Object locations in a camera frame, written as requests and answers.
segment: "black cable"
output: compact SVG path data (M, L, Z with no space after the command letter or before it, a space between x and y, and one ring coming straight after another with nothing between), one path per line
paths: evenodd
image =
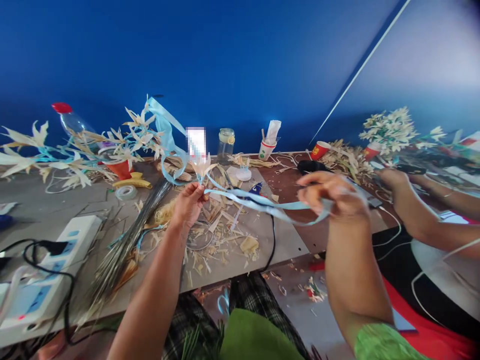
M32 242L33 244L35 244L35 243L37 242L37 240L34 240L34 239L23 239L23 240L19 240L19 241L14 242L14 243L11 244L11 245L8 245L6 248L4 248L2 251L0 251L0 253L6 252L6 251L10 250L11 248L16 247L17 245L20 245L20 244L22 244L22 243L26 243L27 241L30 241L30 242Z
M264 271L266 271L269 268L270 263L272 262L272 259L274 258L274 255L275 255L275 245L277 243L277 239L275 237L275 220L274 220L275 218L272 214L270 214L270 217L271 217L271 227L273 229L273 248L271 249L270 258L266 262L265 267L262 270L260 270L261 273L263 273Z
M25 262L29 265L31 265L32 267L36 268L36 269L39 269L39 270L42 270L44 272L47 272L47 273L50 273L50 274L56 274L56 275L63 275L63 276L66 276L70 279L70 286L68 288L68 293L67 293L67 296L66 296L66 301L65 301L65 307L63 309L63 330L65 332L65 340L66 340L66 343L70 346L75 346L75 345L78 345L80 344L82 341L88 339L89 337L91 337L92 335L94 334L97 334L97 333L100 333L100 332L104 332L104 331L109 331L109 332L117 332L117 330L114 330L114 329L109 329L109 328L102 328L102 329L99 329L99 330L96 330L96 331L93 331L91 332L90 334L82 337L81 339L79 340L73 340L72 339L72 333L70 332L70 302L72 300L72 296L73 296L73 293L74 293L74 287L75 287L75 278L74 276L69 273L69 272L63 272L63 271L55 271L55 270L50 270L50 269L47 269L45 267L42 267L40 265L37 265L36 263L34 263L33 261L31 261L28 257L27 257L27 250L31 247L31 246L34 246L36 244L36 242L34 243L31 243L29 245L26 246L25 250L23 251L23 259L25 260Z
M0 360L8 360L8 359L10 359L10 358L13 356L13 354L15 353L15 351L17 351L17 348L18 348L18 347L19 347L18 344L12 345L12 346L10 347L10 350L8 350L8 352L7 352L5 355L3 355L3 356L0 358Z

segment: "hand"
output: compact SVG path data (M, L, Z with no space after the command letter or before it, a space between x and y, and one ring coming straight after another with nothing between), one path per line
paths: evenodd
M209 200L208 196L204 195L204 191L205 186L198 182L185 186L176 199L171 222L183 224L190 229L199 218L200 210Z
M330 222L370 221L367 200L342 175L317 171L301 177L296 183L299 185L317 183L298 192L298 199L309 205L317 215L323 210L321 198L334 201Z
M393 168L382 169L377 171L376 174L392 190L410 183L409 176L406 173Z

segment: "light blue ribbon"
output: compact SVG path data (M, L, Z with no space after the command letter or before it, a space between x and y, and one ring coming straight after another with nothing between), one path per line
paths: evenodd
M170 114L167 111L167 109L165 109L162 105L160 105L160 103L157 100L155 100L153 97L151 97L148 100L148 110L151 113L156 115L155 125L156 125L157 132L163 132L163 135L160 137L161 146L164 148L164 151L161 154L161 172L163 176L172 184L175 184L177 186L184 185L185 184L184 182L177 182L176 179L184 172L189 160L188 160L187 153L175 145L174 137L172 135L172 125L175 128L177 128L183 135L185 135L185 137L188 140L188 144L193 149L195 158L199 159L201 154L193 144L192 140L190 139L190 137L188 136L187 132L185 131L184 127L180 124L180 122L172 114ZM164 167L164 162L167 157L167 154L170 154L171 152L175 152L174 156L179 157L183 163L182 168L175 171L175 174L173 176L171 176L165 170L165 167ZM261 213L267 213L267 214L273 215L274 217L284 220L287 223L291 223L299 226L310 226L325 219L329 215L330 209L333 203L330 200L322 199L323 211L314 221L310 221L308 223L298 222L296 220L293 220L289 216L287 216L281 209L284 209L284 210L310 209L310 207L308 205L305 205L303 202L297 201L297 202L278 204L278 203L272 202L266 197L253 194L241 189L227 190L222 186L220 186L215 180L213 180L209 174L206 174L206 176L210 179L213 185L215 185L217 188L221 190L207 189L205 190L205 194L212 193L212 194L219 194L221 196L225 196L250 209L259 211Z

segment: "wrist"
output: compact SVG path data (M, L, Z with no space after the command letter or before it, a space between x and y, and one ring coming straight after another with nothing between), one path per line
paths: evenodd
M186 240L189 234L190 227L186 221L172 219L168 225L167 234L171 236L179 236L181 239Z

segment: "red cup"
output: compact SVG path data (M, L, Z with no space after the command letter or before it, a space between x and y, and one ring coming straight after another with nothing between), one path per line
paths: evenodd
M108 161L104 162L107 168L109 168L114 174L118 176L119 180L128 180L132 178L130 174L133 171L129 169L129 162L127 160L114 162Z
M311 151L310 157L312 160L317 161L323 155L327 153L328 150L331 149L331 146L328 142L325 141L317 141L315 147Z
M378 142L371 142L363 151L365 155L365 160L370 161L382 151L382 146Z

